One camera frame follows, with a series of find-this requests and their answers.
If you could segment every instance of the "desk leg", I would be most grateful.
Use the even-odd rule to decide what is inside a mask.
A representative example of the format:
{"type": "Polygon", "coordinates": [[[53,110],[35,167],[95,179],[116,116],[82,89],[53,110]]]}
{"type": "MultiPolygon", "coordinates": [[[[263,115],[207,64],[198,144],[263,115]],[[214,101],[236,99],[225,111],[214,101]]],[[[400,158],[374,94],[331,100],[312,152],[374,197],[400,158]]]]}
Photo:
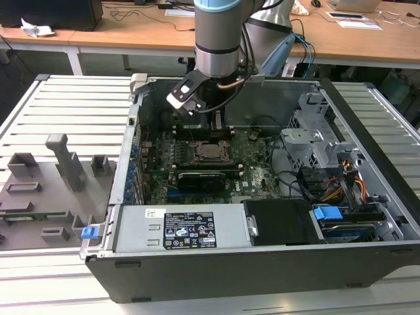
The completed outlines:
{"type": "Polygon", "coordinates": [[[7,56],[7,49],[0,49],[0,63],[1,64],[10,64],[11,61],[7,56]]]}
{"type": "Polygon", "coordinates": [[[70,61],[70,66],[72,67],[74,75],[83,75],[83,70],[81,69],[81,55],[77,47],[68,47],[66,49],[68,60],[70,61]]]}
{"type": "Polygon", "coordinates": [[[129,55],[128,54],[123,54],[123,63],[124,63],[124,69],[126,70],[130,70],[130,60],[129,60],[129,55]]]}
{"type": "Polygon", "coordinates": [[[288,58],[283,67],[282,77],[293,77],[295,74],[296,66],[297,62],[291,58],[288,58]]]}

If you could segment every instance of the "blue tab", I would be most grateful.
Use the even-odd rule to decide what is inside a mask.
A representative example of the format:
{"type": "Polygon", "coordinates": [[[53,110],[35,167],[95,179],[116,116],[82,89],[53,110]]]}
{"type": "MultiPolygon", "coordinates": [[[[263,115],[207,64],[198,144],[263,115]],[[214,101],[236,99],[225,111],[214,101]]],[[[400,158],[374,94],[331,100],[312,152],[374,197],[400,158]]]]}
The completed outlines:
{"type": "Polygon", "coordinates": [[[98,226],[86,226],[81,231],[82,240],[97,240],[99,239],[98,226]]]}
{"type": "Polygon", "coordinates": [[[343,215],[341,211],[336,206],[319,206],[314,210],[315,217],[318,220],[342,220],[343,215]]]}

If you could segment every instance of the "metal bracket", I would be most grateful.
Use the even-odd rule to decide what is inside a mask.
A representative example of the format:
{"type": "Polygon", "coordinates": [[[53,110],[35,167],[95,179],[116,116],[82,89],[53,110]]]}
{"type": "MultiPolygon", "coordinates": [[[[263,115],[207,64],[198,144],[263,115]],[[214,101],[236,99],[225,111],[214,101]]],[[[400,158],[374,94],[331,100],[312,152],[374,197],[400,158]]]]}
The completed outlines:
{"type": "Polygon", "coordinates": [[[131,94],[140,94],[142,91],[142,87],[147,87],[147,73],[135,73],[131,76],[130,80],[130,91],[131,94]]]}

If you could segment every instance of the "slotted metal surface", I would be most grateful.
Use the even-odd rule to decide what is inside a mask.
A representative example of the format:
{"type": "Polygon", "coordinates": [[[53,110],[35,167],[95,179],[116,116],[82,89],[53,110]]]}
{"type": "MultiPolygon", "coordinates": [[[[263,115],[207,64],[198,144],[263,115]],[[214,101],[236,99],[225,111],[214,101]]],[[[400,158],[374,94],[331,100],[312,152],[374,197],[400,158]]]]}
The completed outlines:
{"type": "Polygon", "coordinates": [[[81,161],[94,154],[117,161],[131,104],[129,84],[129,77],[63,75],[34,82],[0,139],[0,188],[15,152],[31,152],[39,162],[56,161],[44,145],[50,133],[66,133],[69,151],[81,161]]]}
{"type": "MultiPolygon", "coordinates": [[[[40,98],[40,91],[47,85],[91,87],[113,86],[126,87],[129,78],[119,77],[74,77],[56,75],[44,82],[35,83],[16,109],[0,127],[0,174],[8,176],[7,162],[14,148],[33,150],[38,161],[55,161],[52,155],[45,155],[43,142],[49,133],[68,133],[69,147],[83,149],[81,159],[90,159],[97,150],[104,150],[118,159],[114,147],[121,145],[125,122],[121,116],[107,108],[124,108],[128,113],[130,103],[115,99],[45,99],[40,98]],[[42,114],[48,119],[37,120],[35,107],[42,108],[42,114]],[[53,108],[45,114],[45,108],[53,108]],[[67,111],[60,115],[57,108],[67,111]],[[71,115],[72,110],[86,108],[90,112],[81,117],[88,117],[89,123],[78,123],[80,115],[71,115]],[[109,118],[105,123],[101,118],[109,118]]],[[[382,127],[368,127],[378,137],[397,137],[405,134],[403,128],[383,130],[382,127]]],[[[385,144],[389,140],[382,138],[385,144]]],[[[417,166],[414,159],[396,157],[395,163],[404,167],[417,166]]],[[[103,314],[420,314],[420,268],[409,266],[393,272],[369,288],[282,293],[277,295],[259,295],[252,297],[232,297],[221,299],[202,299],[191,301],[169,301],[162,303],[115,304],[105,289],[90,273],[79,258],[78,248],[42,251],[16,251],[3,255],[0,251],[0,314],[77,314],[95,312],[103,314]]]]}
{"type": "MultiPolygon", "coordinates": [[[[347,104],[420,197],[420,135],[376,90],[363,83],[334,83],[347,104]]],[[[335,120],[340,132],[352,141],[343,123],[335,120]]]]}

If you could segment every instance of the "warning label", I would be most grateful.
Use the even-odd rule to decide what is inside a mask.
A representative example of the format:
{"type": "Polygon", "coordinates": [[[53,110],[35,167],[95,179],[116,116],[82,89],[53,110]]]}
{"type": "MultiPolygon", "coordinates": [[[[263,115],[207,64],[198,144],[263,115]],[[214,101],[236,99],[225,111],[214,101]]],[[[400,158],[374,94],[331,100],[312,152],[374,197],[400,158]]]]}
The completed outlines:
{"type": "Polygon", "coordinates": [[[166,213],[163,233],[166,249],[217,247],[213,212],[166,213]]]}

